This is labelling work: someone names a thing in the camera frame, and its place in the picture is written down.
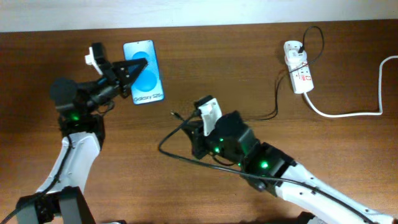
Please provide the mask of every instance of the power strip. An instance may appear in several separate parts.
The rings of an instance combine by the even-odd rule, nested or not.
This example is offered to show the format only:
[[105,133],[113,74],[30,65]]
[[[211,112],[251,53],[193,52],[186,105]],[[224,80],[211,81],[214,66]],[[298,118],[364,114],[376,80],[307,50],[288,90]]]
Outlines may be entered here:
[[313,89],[310,68],[307,65],[307,53],[305,50],[299,53],[302,45],[301,42],[296,40],[290,40],[284,44],[285,62],[289,68],[293,91],[296,94],[306,93]]

